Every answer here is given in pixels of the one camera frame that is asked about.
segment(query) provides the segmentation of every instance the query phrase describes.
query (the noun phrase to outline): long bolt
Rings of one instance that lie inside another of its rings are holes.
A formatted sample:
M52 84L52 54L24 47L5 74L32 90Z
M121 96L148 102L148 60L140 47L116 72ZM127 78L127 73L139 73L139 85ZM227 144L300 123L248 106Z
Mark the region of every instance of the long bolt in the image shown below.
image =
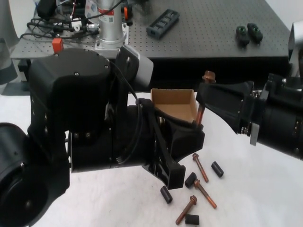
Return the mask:
M200 170L200 172L202 174L202 177L204 178L205 182L207 183L208 182L208 177L207 177L207 175L206 175L206 173L205 173L205 171L204 171L204 169L203 169L203 167L201 165L201 162L199 161L199 155L197 153L193 154L193 160L196 161L196 163L197 163L197 165L199 167L199 170Z
M205 106L202 106L200 104L199 108L198 108L197 118L196 118L196 122L197 122L198 125L200 125L202 123L202 118L203 118L204 110L205 110Z
M190 197L190 201L189 201L188 205L184 208L184 210L182 211L182 213L177 218L176 225L178 225L178 224L181 223L181 221L183 220L183 218L185 217L185 215L189 212L190 208L193 205L196 205L196 204L197 204L197 198L196 198L196 196L193 195L193 196Z
M216 80L216 75L214 72L211 71L205 71L204 76L202 76L203 81L206 84L212 84L215 83ZM197 113L197 117L196 117L196 122L198 125L201 124L202 122L202 118L203 118L203 114L204 114L204 110L205 110L205 106L202 106L201 104L199 105L199 109L198 109L198 113Z
M196 179L194 181L194 186L195 186L195 188L198 188L200 190L200 192L202 192L202 194L205 196L205 198L207 199L207 201L212 205L212 207L214 209L216 209L217 205L212 200L212 198L210 198L209 194L205 191L205 189L202 187L202 185L200 184L200 180Z

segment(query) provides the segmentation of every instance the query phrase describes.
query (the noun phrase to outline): cardboard box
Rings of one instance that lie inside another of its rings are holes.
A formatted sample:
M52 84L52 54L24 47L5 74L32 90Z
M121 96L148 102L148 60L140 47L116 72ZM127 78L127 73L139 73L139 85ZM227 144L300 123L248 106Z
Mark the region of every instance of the cardboard box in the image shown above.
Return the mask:
M192 122L197 116L195 93L192 89L151 90L151 100L164 113Z

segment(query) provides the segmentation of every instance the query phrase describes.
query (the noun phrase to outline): hex head bolt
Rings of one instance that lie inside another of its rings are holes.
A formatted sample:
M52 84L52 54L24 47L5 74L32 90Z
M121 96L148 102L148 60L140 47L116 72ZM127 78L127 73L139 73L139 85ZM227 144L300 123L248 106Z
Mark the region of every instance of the hex head bolt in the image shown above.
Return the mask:
M190 201L188 203L188 205L184 208L184 210L182 211L182 213L179 215L179 217L176 220L176 225L179 225L181 223L181 221L183 220L183 218L185 217L185 215L189 212L190 208L193 205L197 204L197 198L196 196L191 196L190 197Z
M200 190L200 192L205 196L205 198L207 199L207 201L212 205L212 207L214 209L217 208L217 205L215 204L215 202L212 200L212 198L210 198L210 196L208 195L208 193L205 191L205 189L202 187L202 185L200 184L200 180L196 179L194 182L194 186L195 188L198 188Z
M197 163L197 165L199 167L199 170L202 174L202 177L204 178L205 182L207 183L208 182L208 177L207 177L207 175L206 175L206 173L205 173L205 171L204 171L204 169L203 169L203 167L202 167L202 165L199 161L199 155L197 153L193 154L193 160Z

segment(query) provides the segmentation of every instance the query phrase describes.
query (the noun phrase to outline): black rubber spacer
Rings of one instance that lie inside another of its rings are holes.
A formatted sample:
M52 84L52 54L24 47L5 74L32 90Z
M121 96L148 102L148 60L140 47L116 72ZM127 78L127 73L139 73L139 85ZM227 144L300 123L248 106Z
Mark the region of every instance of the black rubber spacer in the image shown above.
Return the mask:
M223 176L224 171L221 169L221 167L218 165L217 162L213 162L212 163L212 169L218 175L218 177L222 177Z
M165 199L167 204L170 204L172 202L172 196L171 196L170 192L168 191L167 187L163 186L160 189L160 192L163 195L163 198Z
M192 172L188 178L185 180L184 184L187 188L190 188L191 186L194 185L194 181L197 179L197 176L194 172Z
M186 214L185 224L199 225L199 215Z

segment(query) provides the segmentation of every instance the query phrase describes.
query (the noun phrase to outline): metal cylinder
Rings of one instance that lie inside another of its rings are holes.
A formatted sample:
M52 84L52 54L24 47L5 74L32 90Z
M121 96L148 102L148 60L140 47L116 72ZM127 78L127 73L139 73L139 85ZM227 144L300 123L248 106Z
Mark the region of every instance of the metal cylinder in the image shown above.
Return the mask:
M126 38L122 26L121 4L108 12L118 2L119 0L97 0L98 13L105 14L99 17L99 39L102 43L117 44Z

